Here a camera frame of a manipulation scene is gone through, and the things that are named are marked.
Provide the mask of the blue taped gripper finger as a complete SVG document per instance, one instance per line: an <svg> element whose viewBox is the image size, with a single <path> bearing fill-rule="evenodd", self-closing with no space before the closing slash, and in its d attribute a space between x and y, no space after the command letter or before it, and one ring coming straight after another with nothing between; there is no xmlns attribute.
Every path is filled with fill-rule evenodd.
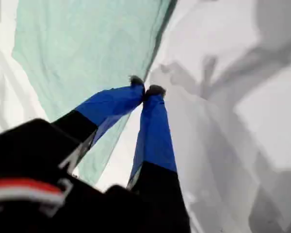
<svg viewBox="0 0 291 233"><path fill-rule="evenodd" d="M145 92L129 191L139 233L189 233L190 220L178 179L164 104L165 89Z"/></svg>
<svg viewBox="0 0 291 233"><path fill-rule="evenodd" d="M54 126L79 143L59 168L72 172L108 129L141 104L144 94L144 81L132 75L129 86L100 91L54 121Z"/></svg>

